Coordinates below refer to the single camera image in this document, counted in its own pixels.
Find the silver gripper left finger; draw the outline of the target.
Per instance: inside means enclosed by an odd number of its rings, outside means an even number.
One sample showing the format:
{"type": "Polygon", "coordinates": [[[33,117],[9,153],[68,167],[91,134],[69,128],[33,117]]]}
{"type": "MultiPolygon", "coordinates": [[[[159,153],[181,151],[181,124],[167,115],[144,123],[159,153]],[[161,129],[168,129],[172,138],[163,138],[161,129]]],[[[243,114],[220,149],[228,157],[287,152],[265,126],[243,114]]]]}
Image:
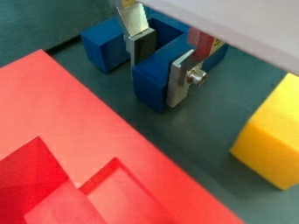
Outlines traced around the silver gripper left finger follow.
{"type": "Polygon", "coordinates": [[[155,52],[156,30],[149,27],[144,6],[136,0],[115,0],[115,5],[133,67],[155,52]]]}

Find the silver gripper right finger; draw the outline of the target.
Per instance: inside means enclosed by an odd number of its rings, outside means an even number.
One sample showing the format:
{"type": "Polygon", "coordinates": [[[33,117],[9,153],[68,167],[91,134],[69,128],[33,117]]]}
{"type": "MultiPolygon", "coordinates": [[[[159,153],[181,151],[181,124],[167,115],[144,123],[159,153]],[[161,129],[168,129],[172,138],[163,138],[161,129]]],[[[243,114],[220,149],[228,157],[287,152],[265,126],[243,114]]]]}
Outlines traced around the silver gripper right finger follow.
{"type": "Polygon", "coordinates": [[[191,49],[172,62],[165,104],[173,108],[187,97],[189,86],[200,86],[209,70],[225,56],[225,43],[191,27],[187,43],[191,49]]]}

